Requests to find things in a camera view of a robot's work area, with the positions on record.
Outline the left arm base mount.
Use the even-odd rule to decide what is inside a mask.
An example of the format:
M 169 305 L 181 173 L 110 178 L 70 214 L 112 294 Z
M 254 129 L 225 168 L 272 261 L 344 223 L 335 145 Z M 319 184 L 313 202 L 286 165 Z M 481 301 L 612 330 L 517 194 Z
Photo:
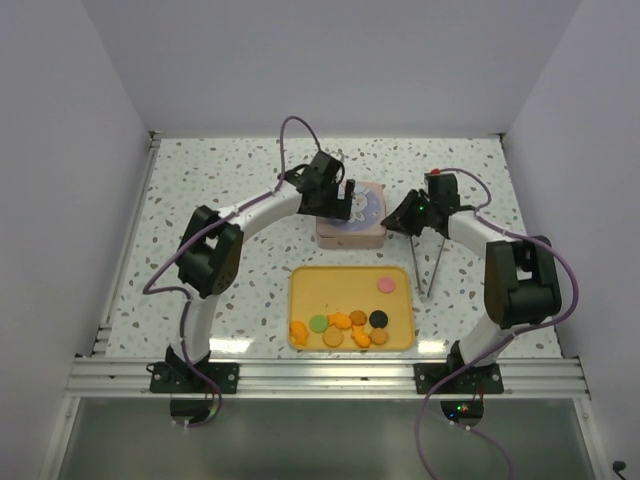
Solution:
M 215 383 L 223 395 L 237 392 L 238 363 L 203 361 L 196 364 L 195 369 L 198 374 L 181 362 L 176 368 L 165 361 L 147 364 L 146 371 L 151 375 L 149 391 L 154 394 L 213 393 L 211 383 Z

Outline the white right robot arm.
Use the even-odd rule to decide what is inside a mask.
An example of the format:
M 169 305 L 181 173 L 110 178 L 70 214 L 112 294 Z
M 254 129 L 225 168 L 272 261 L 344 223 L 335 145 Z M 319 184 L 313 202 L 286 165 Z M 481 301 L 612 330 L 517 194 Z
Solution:
M 496 362 L 523 332 L 558 314 L 562 299 L 555 256 L 543 237 L 515 234 L 480 215 L 492 196 L 473 206 L 462 203 L 457 176 L 479 178 L 460 168 L 435 169 L 425 187 L 412 189 L 382 225 L 409 237 L 425 228 L 460 244 L 484 261 L 484 313 L 470 333 L 451 348 L 445 379 L 451 389 L 468 392 L 481 380 L 479 367 Z

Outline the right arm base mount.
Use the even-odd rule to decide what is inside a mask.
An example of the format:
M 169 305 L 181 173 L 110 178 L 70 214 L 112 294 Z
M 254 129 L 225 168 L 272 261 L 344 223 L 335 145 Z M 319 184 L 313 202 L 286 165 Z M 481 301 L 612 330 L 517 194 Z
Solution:
M 416 363 L 413 365 L 414 383 L 418 394 L 426 395 L 434 385 L 453 370 L 444 363 Z M 505 391 L 501 370 L 497 363 L 471 367 L 439 386 L 435 394 L 473 395 L 502 394 Z

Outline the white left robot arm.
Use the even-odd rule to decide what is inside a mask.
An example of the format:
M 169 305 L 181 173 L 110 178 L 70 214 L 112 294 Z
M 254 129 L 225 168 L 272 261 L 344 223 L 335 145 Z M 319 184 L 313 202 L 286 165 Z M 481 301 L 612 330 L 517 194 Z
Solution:
M 209 335 L 221 295 L 234 283 L 244 243 L 295 214 L 348 220 L 355 181 L 345 179 L 342 161 L 320 151 L 309 164 L 286 171 L 276 186 L 253 199 L 219 211 L 202 206 L 193 213 L 174 260 L 187 301 L 165 361 L 185 392 L 201 390 L 208 369 Z

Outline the metal tongs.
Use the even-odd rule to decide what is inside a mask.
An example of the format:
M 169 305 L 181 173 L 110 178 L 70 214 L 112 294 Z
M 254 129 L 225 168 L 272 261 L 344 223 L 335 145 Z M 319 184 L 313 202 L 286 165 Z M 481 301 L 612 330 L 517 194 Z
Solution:
M 421 303 L 432 300 L 440 279 L 446 239 L 440 234 L 423 233 L 408 240 L 415 293 Z

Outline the silver tin lid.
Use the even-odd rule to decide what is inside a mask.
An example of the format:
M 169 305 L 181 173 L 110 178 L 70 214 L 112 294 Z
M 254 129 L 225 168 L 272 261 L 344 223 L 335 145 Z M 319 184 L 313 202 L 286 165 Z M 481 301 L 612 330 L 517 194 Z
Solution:
M 365 236 L 382 237 L 386 228 L 381 221 L 386 216 L 383 187 L 374 182 L 356 182 L 348 220 L 316 219 L 316 233 L 321 237 Z

